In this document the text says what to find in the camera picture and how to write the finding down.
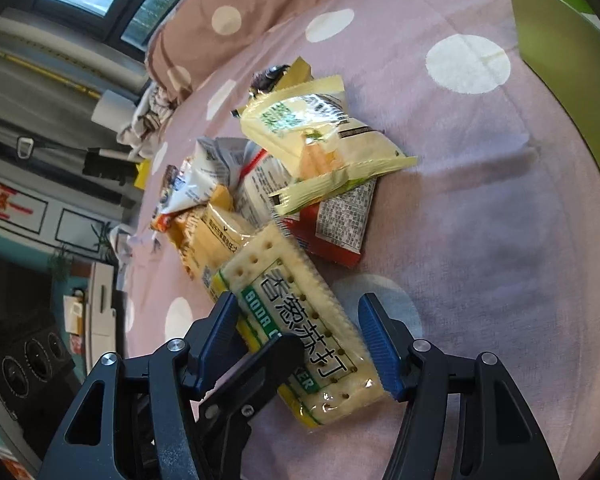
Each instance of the nutrition label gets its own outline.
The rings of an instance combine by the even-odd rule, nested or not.
[[[320,202],[315,235],[360,254],[376,180]]]

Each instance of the snack package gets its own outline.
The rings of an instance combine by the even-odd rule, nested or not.
[[[218,298],[230,290],[244,315],[238,331],[251,351],[280,332],[304,342],[305,364],[279,393],[309,427],[328,424],[383,395],[376,369],[340,303],[293,237],[274,221],[212,279]]]
[[[258,99],[273,90],[282,90],[313,79],[311,66],[301,57],[298,57],[291,65],[276,65],[256,72],[251,80],[249,88],[250,100]],[[232,111],[234,117],[240,114],[246,107]]]
[[[190,276],[209,288],[211,277],[250,239],[254,228],[240,215],[211,203],[189,244],[186,267]]]
[[[167,166],[151,227],[165,232],[173,216],[208,202],[218,185],[234,190],[246,143],[246,139],[232,137],[196,139],[193,154],[184,159],[180,170]]]
[[[208,203],[225,211],[231,211],[234,208],[234,200],[225,186],[217,186]],[[187,268],[187,272],[189,272],[187,261],[189,247],[205,211],[206,206],[199,205],[178,213],[173,218],[170,218],[166,229],[167,238],[178,250],[182,264]]]
[[[294,178],[272,195],[281,216],[417,162],[381,132],[347,115],[340,76],[252,101],[242,112],[240,126]]]
[[[271,220],[269,195],[288,186],[291,176],[282,163],[250,142],[244,155],[240,184],[234,193],[235,209],[253,226]],[[307,206],[283,218],[305,251],[346,267],[354,267],[362,257],[362,241],[376,180]]]

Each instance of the pink bedsheet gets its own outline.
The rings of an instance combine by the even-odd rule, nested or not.
[[[212,306],[166,240],[151,251],[165,165],[198,136],[239,136],[230,110],[251,74],[298,55],[316,76],[342,74],[352,114],[421,157],[379,179],[358,268],[318,270],[348,312],[373,291],[443,351],[499,355],[560,477],[578,478],[600,450],[600,174],[521,61],[509,0],[328,0],[220,67],[176,110],[154,160],[127,283],[129,354],[183,335]],[[252,422],[243,476],[377,480],[403,411],[386,400],[309,433],[276,399]],[[450,409],[441,478],[455,424]]]

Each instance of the blue gripper pad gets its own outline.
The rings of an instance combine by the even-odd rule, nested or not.
[[[208,333],[206,341],[200,352],[198,362],[197,389],[202,395],[211,389],[216,381],[231,367],[241,356],[234,358],[232,354],[234,341],[239,338],[235,335],[235,324],[238,321],[240,307],[236,297],[228,292],[223,292],[218,299],[209,317],[203,320]]]
[[[369,349],[371,359],[378,370],[382,387],[388,391],[395,400],[404,400],[405,387],[400,377],[400,356],[391,342],[387,328],[382,323],[372,298],[365,294],[358,303],[358,321],[362,337]]]

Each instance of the red snack package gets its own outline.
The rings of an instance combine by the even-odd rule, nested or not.
[[[290,181],[280,161],[265,150],[257,150],[255,144],[248,146],[235,193],[236,211],[254,227],[261,227],[271,219],[269,195]],[[346,193],[305,207],[283,221],[308,253],[354,267],[362,257],[375,186],[373,178]]]

